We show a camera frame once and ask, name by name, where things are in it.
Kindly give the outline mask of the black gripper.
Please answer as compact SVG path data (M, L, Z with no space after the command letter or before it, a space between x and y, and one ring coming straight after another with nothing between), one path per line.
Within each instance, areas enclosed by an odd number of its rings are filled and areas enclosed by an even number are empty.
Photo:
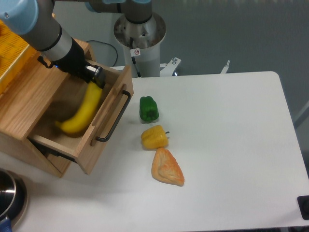
M85 59L84 50L75 40L72 40L71 48L63 58L51 61L51 64L48 65L43 60L43 56L40 55L37 61L48 69L56 66L61 71L79 77L88 84L92 82L99 88L104 88L105 86L106 75L103 68L98 65L90 65Z

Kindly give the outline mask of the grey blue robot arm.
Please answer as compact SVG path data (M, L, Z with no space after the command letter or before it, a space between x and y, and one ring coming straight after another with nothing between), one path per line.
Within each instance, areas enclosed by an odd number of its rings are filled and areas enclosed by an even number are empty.
M123 13L133 24L145 23L152 17L150 0L86 0L84 3L96 13ZM43 58L39 58L45 67L56 66L65 73L103 88L103 69L86 61L83 49L52 16L54 6L53 0L2 0L0 19L51 62L47 65Z

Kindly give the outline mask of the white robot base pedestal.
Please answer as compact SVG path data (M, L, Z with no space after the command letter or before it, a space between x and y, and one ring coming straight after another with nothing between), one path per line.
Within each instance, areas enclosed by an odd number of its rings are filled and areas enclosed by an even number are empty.
M131 23L121 16L114 25L114 35L133 77L160 75L160 44L166 35L166 24L160 15L152 13L142 24Z

